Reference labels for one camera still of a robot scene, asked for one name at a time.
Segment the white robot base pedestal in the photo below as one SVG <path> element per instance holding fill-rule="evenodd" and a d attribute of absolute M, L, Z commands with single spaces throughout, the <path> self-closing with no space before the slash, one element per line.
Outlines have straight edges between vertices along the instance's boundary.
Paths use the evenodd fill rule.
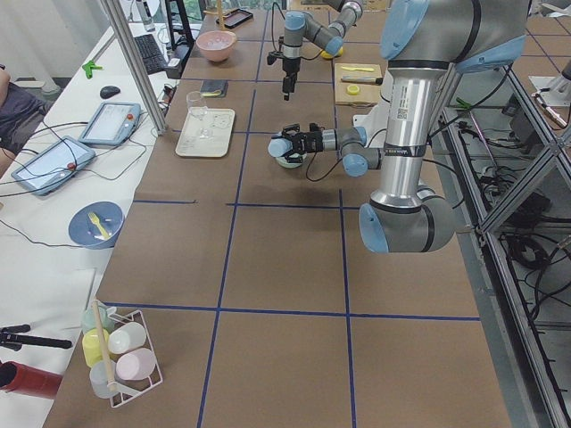
<path fill-rule="evenodd" d="M 356 114 L 352 118 L 353 125 L 363 127 L 367 136 L 373 136 L 377 131 L 386 127 L 390 102 L 392 99 L 393 76 L 387 71 L 383 83 L 378 87 L 379 99 L 377 104 L 367 113 Z"/>

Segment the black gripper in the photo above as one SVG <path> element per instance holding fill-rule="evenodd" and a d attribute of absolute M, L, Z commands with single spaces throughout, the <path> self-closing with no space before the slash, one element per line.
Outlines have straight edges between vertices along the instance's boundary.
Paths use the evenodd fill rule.
<path fill-rule="evenodd" d="M 282 60 L 282 69 L 285 72 L 285 77 L 282 82 L 282 92 L 284 100 L 288 101 L 290 93 L 295 91 L 297 74 L 300 71 L 300 59 L 284 57 Z"/>
<path fill-rule="evenodd" d="M 282 136 L 298 135 L 299 153 L 292 153 L 285 156 L 287 163 L 303 163 L 304 154 L 324 151 L 323 128 L 317 124 L 310 124 L 306 132 L 301 132 L 299 125 L 289 125 L 282 129 Z"/>

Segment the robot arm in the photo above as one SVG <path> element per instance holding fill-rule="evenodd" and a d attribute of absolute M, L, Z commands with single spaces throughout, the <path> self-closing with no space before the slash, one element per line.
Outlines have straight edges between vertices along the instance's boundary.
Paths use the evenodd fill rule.
<path fill-rule="evenodd" d="M 379 187 L 360 207 L 360 235 L 373 252 L 430 252 L 454 232 L 450 204 L 420 179 L 435 91 L 449 69 L 459 74 L 511 64 L 523 52 L 527 1 L 396 1 L 380 53 L 392 77 L 385 142 L 369 145 L 362 127 L 273 136 L 269 154 L 299 163 L 306 153 L 335 150 L 352 177 L 380 172 Z"/>
<path fill-rule="evenodd" d="M 282 60 L 285 77 L 282 83 L 284 99 L 294 92 L 297 74 L 302 59 L 302 41 L 306 39 L 327 54 L 336 56 L 343 47 L 343 39 L 362 16 L 362 2 L 327 1 L 327 4 L 339 12 L 337 18 L 327 26 L 316 21 L 309 12 L 289 11 L 285 13 L 283 41 L 279 43 L 277 57 Z"/>

